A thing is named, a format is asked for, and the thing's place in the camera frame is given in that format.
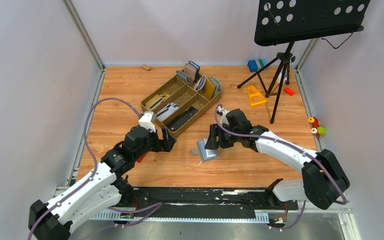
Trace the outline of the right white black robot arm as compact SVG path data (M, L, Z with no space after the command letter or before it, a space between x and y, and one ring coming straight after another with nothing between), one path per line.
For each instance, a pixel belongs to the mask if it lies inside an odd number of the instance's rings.
M347 204L345 191L350 187L350 181L332 151L307 149L264 126L252 125L239 108L227 110L219 104L214 110L214 119L208 138L199 142L202 161L218 157L219 149L240 143L244 148L271 156L300 173L301 180L280 179L272 184L271 192L280 202L310 201L322 210L332 204Z

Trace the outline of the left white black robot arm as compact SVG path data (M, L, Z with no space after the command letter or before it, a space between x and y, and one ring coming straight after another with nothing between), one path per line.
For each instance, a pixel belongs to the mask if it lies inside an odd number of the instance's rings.
M128 203L133 188L122 176L148 152L170 152L177 141L166 127L161 130L159 139L157 131L134 126L81 180L47 202L35 201L29 209L27 238L67 240L95 214Z

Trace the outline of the gold card magnetic stripe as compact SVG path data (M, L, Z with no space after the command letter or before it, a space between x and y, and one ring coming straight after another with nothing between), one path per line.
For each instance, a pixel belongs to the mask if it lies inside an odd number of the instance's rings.
M154 110L158 105L160 105L164 101L164 98L165 98L164 96L160 94L156 94L145 103L145 106L149 110Z

